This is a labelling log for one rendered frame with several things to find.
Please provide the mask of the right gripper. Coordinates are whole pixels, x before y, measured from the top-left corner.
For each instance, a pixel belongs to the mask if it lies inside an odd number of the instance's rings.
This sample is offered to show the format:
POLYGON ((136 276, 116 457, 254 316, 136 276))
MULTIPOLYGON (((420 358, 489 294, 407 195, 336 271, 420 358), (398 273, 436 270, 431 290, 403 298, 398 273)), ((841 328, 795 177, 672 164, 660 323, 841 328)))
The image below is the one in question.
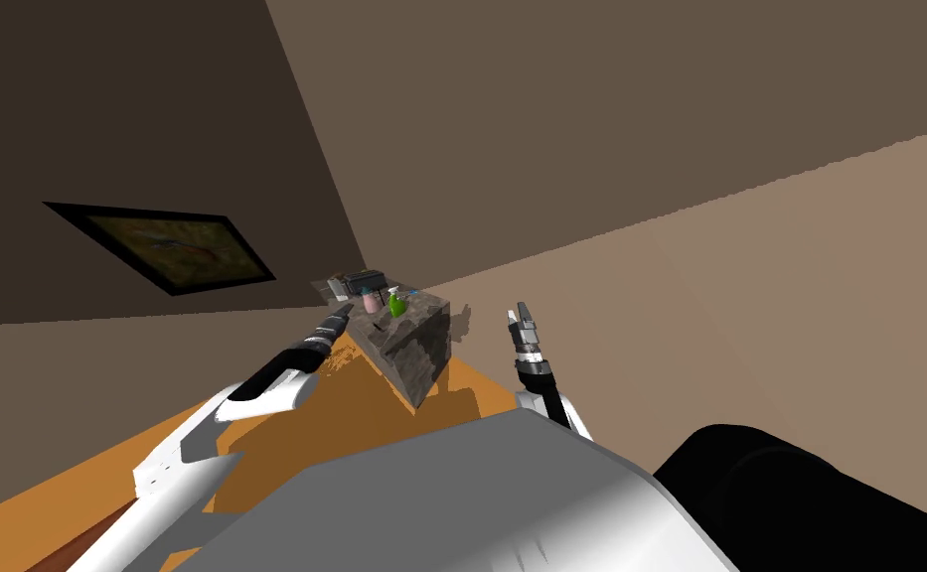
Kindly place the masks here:
POLYGON ((533 326, 535 321, 528 305, 524 302, 518 302, 518 316, 513 310, 507 312, 509 327, 514 327, 514 346, 517 361, 544 361, 541 353, 540 341, 536 329, 529 329, 525 326, 533 326))

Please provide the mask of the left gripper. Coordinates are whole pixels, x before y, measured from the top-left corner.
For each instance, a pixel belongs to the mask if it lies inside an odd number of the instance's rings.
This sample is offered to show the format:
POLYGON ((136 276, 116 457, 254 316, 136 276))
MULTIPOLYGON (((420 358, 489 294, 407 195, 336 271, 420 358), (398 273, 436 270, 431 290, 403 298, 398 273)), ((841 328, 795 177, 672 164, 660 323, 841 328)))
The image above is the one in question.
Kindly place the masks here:
POLYGON ((353 308, 352 303, 347 303, 332 311, 316 328, 316 335, 328 341, 337 341, 346 331, 353 308))

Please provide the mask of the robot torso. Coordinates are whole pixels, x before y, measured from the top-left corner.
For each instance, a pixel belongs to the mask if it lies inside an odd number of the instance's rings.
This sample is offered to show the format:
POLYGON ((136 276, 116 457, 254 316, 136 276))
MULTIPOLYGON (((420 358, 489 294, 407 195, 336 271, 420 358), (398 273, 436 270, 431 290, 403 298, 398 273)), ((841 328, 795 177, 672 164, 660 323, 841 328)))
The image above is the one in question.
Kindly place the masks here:
POLYGON ((528 409, 304 469, 175 572, 739 572, 645 471, 528 409))

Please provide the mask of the dark framed wall picture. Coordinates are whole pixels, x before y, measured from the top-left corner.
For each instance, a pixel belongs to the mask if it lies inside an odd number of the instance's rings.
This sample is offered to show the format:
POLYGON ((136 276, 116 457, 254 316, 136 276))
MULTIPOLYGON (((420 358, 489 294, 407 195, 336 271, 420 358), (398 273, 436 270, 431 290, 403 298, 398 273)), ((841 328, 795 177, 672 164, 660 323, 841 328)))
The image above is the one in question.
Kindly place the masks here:
POLYGON ((45 205, 171 296, 275 280, 224 215, 45 205))

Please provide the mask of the grey stone table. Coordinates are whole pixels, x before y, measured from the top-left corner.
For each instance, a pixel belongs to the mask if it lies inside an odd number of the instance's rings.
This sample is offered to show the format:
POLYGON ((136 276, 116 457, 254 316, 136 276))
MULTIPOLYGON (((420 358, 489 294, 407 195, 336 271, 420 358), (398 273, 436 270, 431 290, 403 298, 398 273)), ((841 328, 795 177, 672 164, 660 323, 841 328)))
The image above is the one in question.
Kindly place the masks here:
POLYGON ((451 357, 450 303, 402 283, 390 285, 405 298, 405 313, 398 317, 387 309, 369 314, 360 296, 339 300, 328 287, 321 294, 331 310, 354 306, 346 333, 403 400, 418 409, 451 357))

